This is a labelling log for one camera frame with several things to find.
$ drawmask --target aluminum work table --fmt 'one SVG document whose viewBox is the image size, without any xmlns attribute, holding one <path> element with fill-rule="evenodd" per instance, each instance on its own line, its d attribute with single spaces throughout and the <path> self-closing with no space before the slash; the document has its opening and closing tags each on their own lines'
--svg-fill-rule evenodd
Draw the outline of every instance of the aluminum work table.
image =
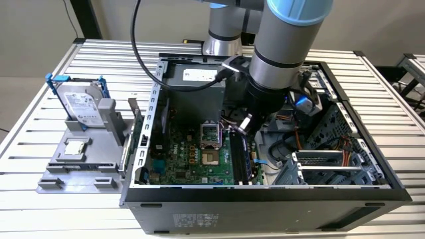
<svg viewBox="0 0 425 239">
<path fill-rule="evenodd" d="M 198 44 L 139 43 L 146 66 L 158 53 L 199 54 Z M 252 52 L 251 47 L 243 54 Z M 324 61 L 350 98 L 363 124 L 407 188 L 412 202 L 347 233 L 169 235 L 173 238 L 425 238 L 425 125 L 370 64 L 351 51 L 310 50 L 306 60 Z M 151 80 L 133 56 L 129 42 L 86 40 L 73 44 L 54 74 L 107 81 L 115 109 L 131 117 L 127 98 L 143 111 Z M 38 179 L 65 131 L 65 111 L 46 84 L 39 89 L 0 145 L 0 238 L 154 238 L 143 235 L 119 194 L 37 194 Z"/>
<path fill-rule="evenodd" d="M 403 67 L 412 76 L 412 80 L 399 92 L 399 95 L 404 97 L 418 84 L 425 86 L 425 55 L 406 53 L 396 66 Z"/>
</svg>

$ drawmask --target green circuit board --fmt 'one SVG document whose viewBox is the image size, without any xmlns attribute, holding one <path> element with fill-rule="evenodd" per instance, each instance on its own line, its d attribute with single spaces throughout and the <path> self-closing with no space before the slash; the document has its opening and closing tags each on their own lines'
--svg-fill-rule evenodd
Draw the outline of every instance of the green circuit board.
<svg viewBox="0 0 425 239">
<path fill-rule="evenodd" d="M 169 152 L 165 159 L 163 172 L 151 168 L 149 182 L 153 185 L 234 185 L 230 143 L 227 132 L 222 133 L 219 150 L 199 149 L 199 133 L 194 130 L 173 130 L 170 133 Z M 251 142 L 248 150 L 255 152 Z M 260 167 L 255 166 L 256 177 L 251 183 L 262 184 Z"/>
</svg>

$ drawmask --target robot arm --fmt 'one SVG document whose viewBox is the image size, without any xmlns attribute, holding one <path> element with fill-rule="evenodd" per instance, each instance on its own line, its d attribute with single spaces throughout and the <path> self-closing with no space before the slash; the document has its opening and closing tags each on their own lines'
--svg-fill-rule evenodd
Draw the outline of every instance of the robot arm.
<svg viewBox="0 0 425 239">
<path fill-rule="evenodd" d="M 262 11 L 263 0 L 198 0 L 213 3 L 215 6 L 235 6 L 239 8 Z"/>
<path fill-rule="evenodd" d="M 283 96 L 290 97 L 287 91 L 303 91 L 299 68 L 331 3 L 332 0 L 264 1 L 248 69 L 239 70 L 248 81 L 247 116 L 237 128 L 240 133 L 259 129 L 266 116 L 280 109 Z M 240 62 L 240 57 L 233 57 L 225 65 L 237 68 Z"/>
</svg>

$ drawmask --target metal frame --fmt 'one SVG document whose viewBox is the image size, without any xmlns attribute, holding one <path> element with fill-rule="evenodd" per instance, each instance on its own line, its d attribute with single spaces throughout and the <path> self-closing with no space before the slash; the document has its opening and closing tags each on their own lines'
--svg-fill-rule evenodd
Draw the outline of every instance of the metal frame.
<svg viewBox="0 0 425 239">
<path fill-rule="evenodd" d="M 137 46 L 150 70 L 154 69 L 159 52 L 186 54 L 199 54 L 201 52 L 198 44 L 138 43 Z M 121 99 L 130 95 L 126 92 L 130 90 L 131 96 L 137 97 L 142 114 L 145 114 L 150 90 L 146 86 L 151 85 L 151 81 L 137 66 L 130 44 L 123 41 L 86 40 L 83 44 L 77 46 L 77 52 L 74 52 L 74 47 L 73 45 L 67 51 L 55 71 L 79 78 L 93 78 L 98 76 L 98 73 L 102 73 L 107 80 L 111 97 Z M 251 54 L 251 50 L 251 47 L 244 47 L 243 54 Z M 425 158 L 425 138 L 422 137 L 423 127 L 411 120 L 410 115 L 414 112 L 410 109 L 404 110 L 406 107 L 400 108 L 399 101 L 402 100 L 394 98 L 394 94 L 387 92 L 388 87 L 382 83 L 383 78 L 376 77 L 370 70 L 374 67 L 366 65 L 352 52 L 310 50 L 306 60 L 327 63 L 370 136 L 398 175 L 400 183 L 406 186 L 412 203 L 346 233 L 318 232 L 298 234 L 296 237 L 396 238 L 399 234 L 406 239 L 425 237 L 425 162 L 422 160 Z M 13 220 L 7 220 L 6 230 L 11 231 L 9 234 L 17 237 L 26 236 L 25 232 L 17 232 L 23 230 L 31 231 L 30 234 L 39 237 L 58 236 L 62 233 L 67 233 L 73 237 L 87 237 L 90 233 L 95 237 L 113 237 L 113 235 L 119 236 L 122 233 L 141 236 L 143 232 L 134 218 L 129 216 L 127 209 L 118 209 L 118 194 L 75 194 L 69 197 L 67 195 L 53 196 L 34 193 L 35 182 L 41 177 L 39 173 L 45 170 L 47 158 L 55 148 L 54 143 L 58 143 L 62 135 L 62 128 L 54 122 L 63 119 L 63 112 L 53 109 L 51 103 L 55 101 L 49 94 L 43 94 L 45 89 L 45 87 L 41 88 L 0 145 L 0 172 L 3 173 L 0 175 L 2 199 L 0 207 L 11 210 L 6 211 L 7 215 L 19 218 L 15 227 L 11 226 Z M 367 111 L 366 107 L 379 107 L 380 110 Z M 403 115 L 399 113 L 388 115 L 388 108 L 399 109 Z M 129 117 L 130 111 L 123 109 L 121 113 L 123 117 Z M 391 130 L 394 125 L 406 125 L 412 130 Z M 58 213 L 61 210 L 50 210 L 69 208 L 77 210 L 67 210 L 65 214 Z M 47 223 L 46 218 L 65 220 L 69 213 L 79 218 L 77 222 Z M 42 228 L 50 231 L 37 231 L 39 228 L 37 225 L 42 225 Z M 199 237 L 202 236 L 214 238 L 213 235 L 199 235 Z M 251 237 L 251 234 L 219 236 L 219 238 L 247 237 Z M 292 234 L 266 233 L 255 234 L 255 237 L 290 238 Z"/>
<path fill-rule="evenodd" d="M 414 112 L 411 112 L 412 110 L 411 110 L 408 104 L 406 103 L 403 98 L 399 96 L 399 94 L 396 93 L 396 91 L 394 90 L 394 88 L 391 87 L 388 82 L 384 80 L 384 78 L 380 75 L 380 73 L 378 72 L 378 70 L 372 67 L 372 64 L 370 63 L 367 58 L 366 57 L 359 57 L 359 58 L 364 62 L 366 66 L 368 67 L 372 75 L 380 80 L 380 83 L 383 84 L 386 91 L 390 93 L 390 95 L 394 97 L 394 99 L 398 100 L 400 108 L 404 110 L 404 112 L 410 112 L 410 114 L 407 114 L 407 116 L 410 117 L 410 119 L 414 121 L 414 123 L 416 125 L 422 126 L 420 131 L 422 131 L 422 133 L 425 133 L 425 122 L 422 121 L 420 117 Z M 415 79 L 418 79 L 419 81 L 423 80 L 422 82 L 425 82 L 425 76 L 420 76 Z"/>
<path fill-rule="evenodd" d="M 404 54 L 396 67 L 403 68 L 412 76 L 412 80 L 408 82 L 406 87 L 399 92 L 399 95 L 404 98 L 407 93 L 412 90 L 412 88 L 418 84 L 425 86 L 425 66 L 423 66 L 422 62 L 418 60 L 418 58 L 415 57 L 415 55 Z"/>
<path fill-rule="evenodd" d="M 102 39 L 90 0 L 69 0 L 85 38 Z"/>
</svg>

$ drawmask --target black cable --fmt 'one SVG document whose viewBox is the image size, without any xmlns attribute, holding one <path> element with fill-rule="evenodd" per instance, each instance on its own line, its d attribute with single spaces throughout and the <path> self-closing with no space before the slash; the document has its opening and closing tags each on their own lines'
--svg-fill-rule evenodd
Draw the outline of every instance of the black cable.
<svg viewBox="0 0 425 239">
<path fill-rule="evenodd" d="M 229 111 L 229 113 L 227 113 L 227 115 L 226 115 L 227 117 L 231 116 L 234 109 L 235 109 L 235 107 Z"/>
<path fill-rule="evenodd" d="M 145 66 L 143 61 L 141 60 L 141 57 L 138 55 L 137 51 L 137 45 L 135 45 L 135 36 L 134 36 L 134 28 L 135 28 L 135 19 L 137 19 L 137 11 L 138 11 L 138 6 L 139 6 L 139 1 L 135 0 L 135 5 L 134 5 L 134 10 L 133 10 L 133 15 L 131 15 L 131 21 L 130 21 L 130 41 L 131 41 L 131 48 L 134 52 L 135 59 L 138 61 L 138 64 L 141 68 L 143 69 L 146 75 L 150 77 L 150 79 L 157 83 L 159 86 L 163 87 L 163 89 L 170 90 L 170 91 L 178 91 L 178 92 L 193 92 L 193 91 L 199 91 L 210 87 L 213 84 L 218 83 L 223 78 L 225 70 L 218 71 L 217 75 L 214 76 L 214 80 L 207 82 L 206 84 L 197 86 L 197 87 L 170 87 L 167 84 L 165 84 L 155 76 L 150 73 L 147 67 Z"/>
<path fill-rule="evenodd" d="M 294 136 L 294 132 L 287 132 L 287 133 L 284 133 L 284 134 L 282 135 L 280 140 L 275 141 L 275 142 L 270 145 L 270 147 L 267 148 L 267 151 L 266 151 L 267 156 L 268 156 L 274 161 L 276 161 L 276 162 L 278 162 L 278 161 L 283 161 L 284 159 L 279 159 L 279 158 L 276 158 L 276 157 L 272 155 L 272 149 L 274 149 L 275 147 L 278 147 L 279 145 L 283 145 L 283 147 L 286 148 L 286 150 L 287 150 L 288 152 L 296 151 L 296 149 L 295 149 L 294 147 L 291 147 L 291 146 L 286 143 L 286 140 L 287 140 L 291 136 Z"/>
<path fill-rule="evenodd" d="M 310 76 L 311 76 L 311 72 L 310 71 L 303 71 L 302 72 L 302 74 L 300 74 L 300 83 L 299 83 L 300 88 L 304 87 L 306 82 L 310 79 Z"/>
<path fill-rule="evenodd" d="M 328 146 L 328 143 L 331 143 L 332 141 L 335 141 L 335 140 L 339 139 L 339 138 L 340 138 L 340 137 L 334 137 L 334 138 L 328 139 L 326 142 L 323 142 L 320 145 L 318 145 L 318 146 L 315 147 L 315 150 L 323 149 L 326 146 Z"/>
<path fill-rule="evenodd" d="M 284 157 L 284 155 L 283 155 L 283 153 L 279 151 L 279 147 L 276 147 L 276 152 L 279 153 L 279 155 L 282 156 L 282 157 Z"/>
<path fill-rule="evenodd" d="M 423 99 L 420 99 L 420 100 L 418 101 L 416 105 L 414 106 L 414 108 L 412 108 L 414 111 L 415 111 L 416 108 L 420 106 L 422 102 L 423 102 Z"/>
<path fill-rule="evenodd" d="M 267 166 L 270 169 L 272 169 L 272 170 L 278 170 L 278 168 L 272 168 L 270 165 L 267 165 L 266 163 L 260 163 L 260 165 L 264 165 L 264 166 Z"/>
<path fill-rule="evenodd" d="M 78 38 L 78 33 L 77 33 L 77 30 L 74 29 L 74 25 L 73 25 L 73 22 L 71 22 L 71 20 L 70 20 L 70 16 L 69 16 L 69 12 L 67 12 L 66 2 L 65 2 L 65 0 L 61 0 L 61 1 L 63 2 L 63 5 L 65 5 L 66 15 L 67 15 L 67 19 L 69 19 L 70 26 L 71 26 L 73 31 L 74 31 L 74 35 L 75 35 L 75 37 Z"/>
</svg>

